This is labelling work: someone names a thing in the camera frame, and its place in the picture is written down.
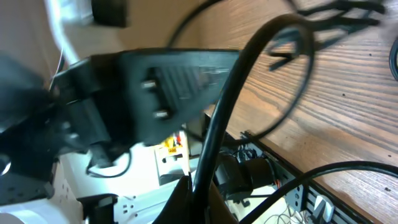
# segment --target wooden table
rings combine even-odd
[[[319,1],[302,1],[313,6]],[[290,119],[268,139],[277,153],[305,172],[339,161],[398,165],[398,82],[389,70],[398,4],[390,2],[387,25],[370,28],[317,55],[312,80]],[[289,11],[282,0],[229,0],[201,18],[204,47],[243,48],[269,19]],[[257,132],[281,114],[303,76],[305,59],[268,72],[263,55],[236,103],[228,132]],[[340,172],[317,179],[375,222],[398,223],[398,180],[372,172]]]

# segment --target wooden tabletop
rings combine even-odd
[[[314,6],[320,1],[298,1]],[[317,55],[314,78],[290,119],[268,139],[305,172],[339,161],[398,166],[398,82],[389,51],[398,29],[398,2],[388,3],[382,27],[358,33]],[[243,48],[268,20],[289,12],[283,0],[229,0],[201,18],[204,47]],[[236,103],[228,132],[260,131],[280,116],[303,77],[305,57],[268,72],[262,55]],[[398,223],[398,180],[372,172],[340,172],[317,181],[375,222]]]

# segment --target beige wall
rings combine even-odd
[[[163,47],[198,0],[130,0],[130,27],[120,30],[126,49]],[[199,22],[185,31],[179,46],[199,47]],[[55,72],[59,51],[50,33],[44,0],[0,1],[0,50],[45,78]]]

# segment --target wood grain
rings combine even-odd
[[[324,1],[301,1],[303,7]],[[391,41],[398,27],[397,2],[384,25],[370,28],[317,55],[305,96],[290,119],[267,138],[277,153],[302,171],[339,161],[397,165],[398,82],[389,70]],[[268,20],[289,12],[282,0],[230,0],[201,19],[204,47],[243,48]],[[262,55],[236,103],[228,132],[260,131],[280,116],[302,81],[305,57],[275,72]],[[398,180],[371,172],[340,172],[317,179],[375,222],[398,223]]]

